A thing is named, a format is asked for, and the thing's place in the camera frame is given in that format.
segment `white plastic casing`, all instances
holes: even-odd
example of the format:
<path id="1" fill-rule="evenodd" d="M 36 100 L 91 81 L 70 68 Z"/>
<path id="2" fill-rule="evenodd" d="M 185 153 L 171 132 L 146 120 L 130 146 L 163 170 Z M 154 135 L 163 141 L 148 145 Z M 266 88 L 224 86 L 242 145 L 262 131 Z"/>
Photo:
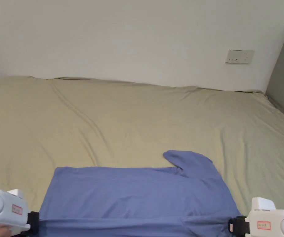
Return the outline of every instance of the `white plastic casing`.
<path id="1" fill-rule="evenodd" d="M 22 197 L 23 194 L 18 189 L 9 192 L 0 190 L 0 227 L 8 226 L 11 235 L 18 235 L 30 229 L 27 224 L 28 205 Z"/>
<path id="2" fill-rule="evenodd" d="M 271 200 L 255 197 L 252 210 L 245 221 L 250 234 L 246 237 L 284 237 L 284 210 L 276 210 Z"/>

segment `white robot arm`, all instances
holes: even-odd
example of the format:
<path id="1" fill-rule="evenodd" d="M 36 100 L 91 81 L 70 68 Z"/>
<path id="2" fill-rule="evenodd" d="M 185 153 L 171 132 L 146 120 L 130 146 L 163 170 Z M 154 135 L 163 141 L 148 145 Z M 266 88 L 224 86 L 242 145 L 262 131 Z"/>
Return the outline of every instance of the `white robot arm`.
<path id="1" fill-rule="evenodd" d="M 236 237 L 284 237 L 284 210 L 277 210 L 271 200 L 255 197 L 249 215 L 231 219 L 229 230 Z"/>
<path id="2" fill-rule="evenodd" d="M 39 213 L 29 212 L 21 190 L 0 190 L 0 227 L 2 226 L 9 227 L 12 236 L 38 233 Z"/>

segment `shirt sleeve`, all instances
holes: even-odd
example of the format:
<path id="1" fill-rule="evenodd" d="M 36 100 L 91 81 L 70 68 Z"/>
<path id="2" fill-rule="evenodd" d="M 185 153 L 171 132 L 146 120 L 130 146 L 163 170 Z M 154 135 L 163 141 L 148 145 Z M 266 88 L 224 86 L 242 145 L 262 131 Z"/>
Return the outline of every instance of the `shirt sleeve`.
<path id="1" fill-rule="evenodd" d="M 221 178 L 213 162 L 204 155 L 192 151 L 169 150 L 163 156 L 173 165 L 182 169 L 187 177 L 198 179 Z"/>

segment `switch plate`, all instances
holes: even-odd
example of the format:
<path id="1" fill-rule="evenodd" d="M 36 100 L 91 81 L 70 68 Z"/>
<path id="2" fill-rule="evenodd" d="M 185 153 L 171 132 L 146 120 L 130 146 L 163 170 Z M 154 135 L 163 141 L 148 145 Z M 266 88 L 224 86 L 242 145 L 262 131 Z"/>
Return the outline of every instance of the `switch plate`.
<path id="1" fill-rule="evenodd" d="M 253 50 L 229 50 L 226 64 L 250 64 L 254 55 Z"/>

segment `black clamp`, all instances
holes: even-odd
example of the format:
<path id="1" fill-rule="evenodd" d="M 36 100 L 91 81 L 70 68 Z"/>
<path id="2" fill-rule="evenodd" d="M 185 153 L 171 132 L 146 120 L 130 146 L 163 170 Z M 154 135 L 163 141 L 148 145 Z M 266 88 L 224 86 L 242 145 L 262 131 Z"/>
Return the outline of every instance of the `black clamp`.
<path id="1" fill-rule="evenodd" d="M 23 231 L 18 235 L 15 235 L 15 237 L 37 236 L 37 234 L 39 233 L 39 212 L 29 212 L 27 224 L 30 225 L 30 229 Z"/>
<path id="2" fill-rule="evenodd" d="M 249 232 L 249 222 L 245 221 L 246 216 L 237 216 L 236 218 L 230 219 L 229 231 L 236 237 L 245 237 L 245 234 Z"/>

